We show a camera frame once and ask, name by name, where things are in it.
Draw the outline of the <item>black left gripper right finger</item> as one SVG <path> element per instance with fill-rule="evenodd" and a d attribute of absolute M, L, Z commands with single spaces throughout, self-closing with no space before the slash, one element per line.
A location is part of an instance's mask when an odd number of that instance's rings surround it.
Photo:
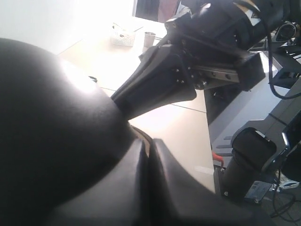
<path fill-rule="evenodd" d="M 208 190 L 174 158 L 161 139 L 148 162 L 150 221 L 153 226 L 273 226 L 257 207 L 236 205 Z"/>

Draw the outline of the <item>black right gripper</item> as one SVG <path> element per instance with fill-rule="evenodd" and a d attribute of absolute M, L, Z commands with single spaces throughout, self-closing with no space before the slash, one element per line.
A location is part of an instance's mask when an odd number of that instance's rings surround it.
<path fill-rule="evenodd" d="M 253 26 L 230 0 L 208 1 L 193 15 L 179 13 L 165 27 L 172 45 L 152 46 L 141 54 L 137 69 L 111 96 L 126 119 L 191 101 L 197 96 L 194 86 L 237 84 L 249 91 L 266 76 L 260 54 L 249 52 Z"/>

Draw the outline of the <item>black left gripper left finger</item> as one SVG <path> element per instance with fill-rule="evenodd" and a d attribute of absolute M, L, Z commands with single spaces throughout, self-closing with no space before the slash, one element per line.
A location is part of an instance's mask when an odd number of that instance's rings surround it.
<path fill-rule="evenodd" d="M 136 139 L 101 181 L 55 208 L 47 225 L 148 225 L 147 160 L 143 141 Z"/>

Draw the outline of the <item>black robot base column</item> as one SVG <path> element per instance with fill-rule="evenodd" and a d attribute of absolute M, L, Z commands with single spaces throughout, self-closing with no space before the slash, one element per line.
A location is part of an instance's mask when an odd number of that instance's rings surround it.
<path fill-rule="evenodd" d="M 273 176 L 262 172 L 276 145 L 255 129 L 241 130 L 232 140 L 232 159 L 222 175 L 222 188 L 228 198 L 260 202 L 271 188 Z"/>

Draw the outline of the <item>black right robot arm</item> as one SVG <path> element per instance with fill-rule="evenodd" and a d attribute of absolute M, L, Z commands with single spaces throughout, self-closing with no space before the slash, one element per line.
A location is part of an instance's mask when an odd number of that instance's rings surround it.
<path fill-rule="evenodd" d="M 196 90 L 237 84 L 248 91 L 265 78 L 253 46 L 285 22 L 301 20 L 298 0 L 215 0 L 165 22 L 167 34 L 112 95 L 128 119 L 196 97 Z"/>

